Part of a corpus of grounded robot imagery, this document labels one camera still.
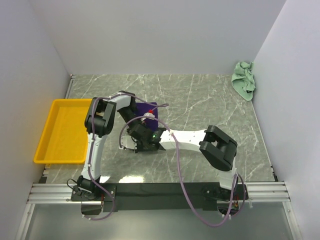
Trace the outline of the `purple towel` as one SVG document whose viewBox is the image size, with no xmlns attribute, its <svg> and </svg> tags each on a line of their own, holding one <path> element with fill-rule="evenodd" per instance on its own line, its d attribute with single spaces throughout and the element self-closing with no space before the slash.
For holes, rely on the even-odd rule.
<svg viewBox="0 0 320 240">
<path fill-rule="evenodd" d="M 158 109 L 156 108 L 158 104 L 156 102 L 149 102 L 148 104 L 145 102 L 136 102 L 136 110 L 134 114 L 136 116 L 143 116 L 145 114 L 152 114 L 155 118 L 158 118 Z M 158 129 L 158 121 L 154 119 L 144 119 L 141 121 L 145 123 L 145 125 L 150 128 L 152 131 L 156 131 Z"/>
</svg>

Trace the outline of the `green towel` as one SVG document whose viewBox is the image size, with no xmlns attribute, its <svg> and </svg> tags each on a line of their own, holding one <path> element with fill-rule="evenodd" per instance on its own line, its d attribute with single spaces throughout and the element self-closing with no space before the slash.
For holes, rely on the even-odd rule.
<svg viewBox="0 0 320 240">
<path fill-rule="evenodd" d="M 253 99 L 253 93 L 256 89 L 253 74 L 254 63 L 240 61 L 235 65 L 231 76 L 231 85 L 233 89 L 247 102 Z"/>
</svg>

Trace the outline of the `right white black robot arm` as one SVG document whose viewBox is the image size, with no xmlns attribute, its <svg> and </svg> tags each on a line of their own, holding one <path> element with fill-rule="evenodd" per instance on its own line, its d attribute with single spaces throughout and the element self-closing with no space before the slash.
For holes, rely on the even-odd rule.
<svg viewBox="0 0 320 240">
<path fill-rule="evenodd" d="M 158 150 L 186 150 L 201 153 L 208 163 L 218 171 L 220 195 L 230 200 L 238 193 L 233 183 L 237 173 L 235 157 L 238 143 L 215 125 L 206 129 L 184 131 L 159 127 L 153 131 L 139 126 L 132 134 L 138 143 L 138 150 L 147 152 Z"/>
</svg>

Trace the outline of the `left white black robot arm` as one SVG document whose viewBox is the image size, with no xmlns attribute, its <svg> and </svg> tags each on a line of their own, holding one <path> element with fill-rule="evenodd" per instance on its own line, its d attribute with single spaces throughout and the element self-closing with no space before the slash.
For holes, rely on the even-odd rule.
<svg viewBox="0 0 320 240">
<path fill-rule="evenodd" d="M 119 113 L 128 124 L 128 134 L 135 139 L 138 152 L 151 152 L 158 149 L 152 140 L 153 131 L 141 120 L 134 120 L 137 115 L 137 96 L 134 93 L 120 91 L 110 97 L 94 97 L 91 100 L 84 120 L 88 137 L 88 148 L 81 175 L 77 179 L 77 187 L 89 201 L 100 197 L 101 189 L 97 184 L 101 178 L 101 159 L 104 144 L 115 123 L 115 115 Z"/>
</svg>

